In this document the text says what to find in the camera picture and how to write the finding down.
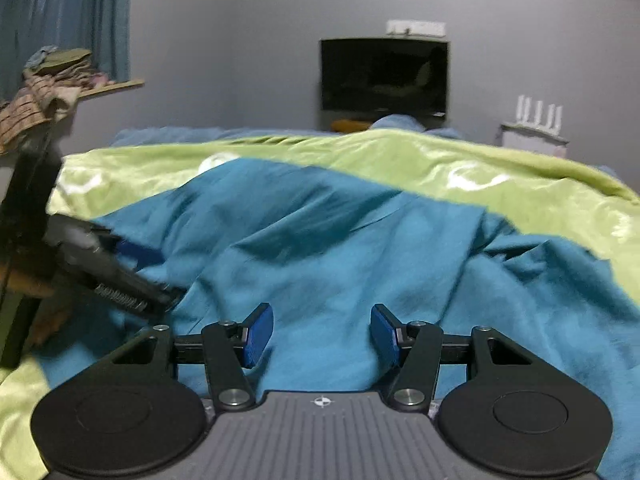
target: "television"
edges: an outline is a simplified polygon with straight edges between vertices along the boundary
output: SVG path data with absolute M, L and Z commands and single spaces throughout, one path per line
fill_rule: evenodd
M 449 44 L 415 38 L 321 40 L 322 110 L 447 113 Z

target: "wall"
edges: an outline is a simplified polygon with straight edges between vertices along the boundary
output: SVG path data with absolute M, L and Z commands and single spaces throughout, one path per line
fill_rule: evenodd
M 83 100 L 65 153 L 108 144 L 123 128 L 229 124 L 231 0 L 131 0 L 131 77 L 143 88 Z
M 640 0 L 234 0 L 233 124 L 318 124 L 318 40 L 447 23 L 450 122 L 492 142 L 527 93 L 564 105 L 570 156 L 640 189 Z

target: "pile of clothes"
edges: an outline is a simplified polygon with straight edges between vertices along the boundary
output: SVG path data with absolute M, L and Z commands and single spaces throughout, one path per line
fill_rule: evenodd
M 91 66 L 85 48 L 44 46 L 27 61 L 24 85 L 10 102 L 0 102 L 0 155 L 13 151 L 36 126 L 57 122 L 75 109 L 86 90 L 114 84 Z

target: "silver bolt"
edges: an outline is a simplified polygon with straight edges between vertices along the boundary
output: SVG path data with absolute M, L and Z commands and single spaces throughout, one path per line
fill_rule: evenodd
M 247 402 L 250 398 L 249 394 L 240 388 L 229 388 L 218 396 L 218 400 L 227 406 L 239 406 Z
M 394 393 L 394 399 L 405 406 L 415 406 L 424 402 L 424 393 L 413 388 L 404 388 Z

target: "circular black disc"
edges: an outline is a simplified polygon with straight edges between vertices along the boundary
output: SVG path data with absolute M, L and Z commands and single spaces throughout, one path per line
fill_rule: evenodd
M 612 431 L 607 407 L 577 383 L 517 389 L 471 380 L 444 398 L 437 420 L 467 459 L 526 477 L 594 470 Z
M 196 393 L 177 382 L 149 386 L 63 385 L 31 417 L 46 465 L 73 476 L 129 476 L 184 455 L 206 426 Z

